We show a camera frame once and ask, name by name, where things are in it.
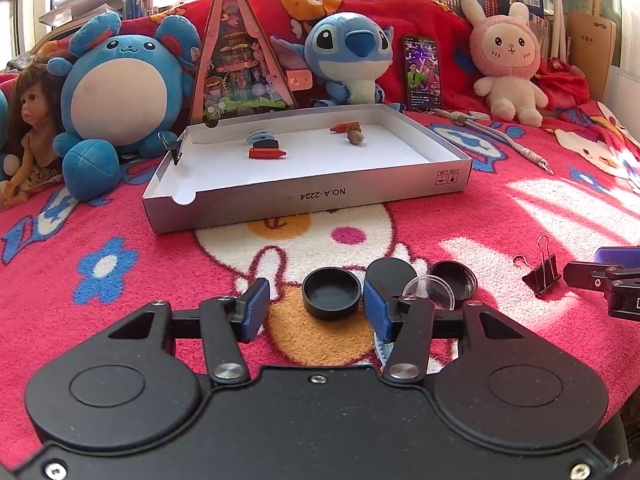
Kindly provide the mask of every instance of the box tray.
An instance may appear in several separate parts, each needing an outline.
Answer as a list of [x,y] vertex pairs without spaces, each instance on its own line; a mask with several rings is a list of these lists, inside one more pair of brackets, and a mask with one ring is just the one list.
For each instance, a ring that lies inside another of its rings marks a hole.
[[[332,134],[360,123],[364,142]],[[252,132],[274,132],[283,158],[248,158]],[[143,195],[156,233],[389,202],[465,189],[472,160],[386,105],[348,105],[187,127]]]

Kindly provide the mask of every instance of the plush eye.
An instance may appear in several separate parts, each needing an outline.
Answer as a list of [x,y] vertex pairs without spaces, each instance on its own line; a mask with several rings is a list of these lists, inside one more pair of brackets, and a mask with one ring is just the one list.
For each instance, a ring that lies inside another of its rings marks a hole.
[[334,35],[330,30],[323,30],[318,34],[316,46],[322,50],[332,50],[334,48]]
[[382,41],[382,50],[386,50],[389,48],[389,40],[386,38],[385,33],[381,30],[378,31],[380,35],[380,41]]

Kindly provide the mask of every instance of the blue plush nose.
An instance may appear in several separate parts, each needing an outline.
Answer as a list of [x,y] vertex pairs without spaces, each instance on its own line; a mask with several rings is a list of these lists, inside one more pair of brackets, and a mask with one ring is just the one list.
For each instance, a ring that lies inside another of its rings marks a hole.
[[376,47],[376,37],[369,30],[354,30],[347,33],[345,43],[356,56],[365,58]]

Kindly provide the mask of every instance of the clear plastic lid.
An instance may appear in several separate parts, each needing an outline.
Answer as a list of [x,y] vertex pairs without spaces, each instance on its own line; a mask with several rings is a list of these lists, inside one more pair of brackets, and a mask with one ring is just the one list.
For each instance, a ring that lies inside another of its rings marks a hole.
[[418,276],[412,279],[404,287],[402,297],[406,300],[411,298],[423,298],[430,300],[437,309],[453,310],[455,298],[453,291],[447,282],[437,276]]

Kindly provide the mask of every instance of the wooden acorn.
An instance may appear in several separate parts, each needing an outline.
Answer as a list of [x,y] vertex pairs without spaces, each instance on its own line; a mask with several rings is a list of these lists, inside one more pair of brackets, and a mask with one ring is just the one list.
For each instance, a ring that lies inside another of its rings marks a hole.
[[359,124],[350,124],[347,128],[347,139],[351,144],[360,144],[364,140]]

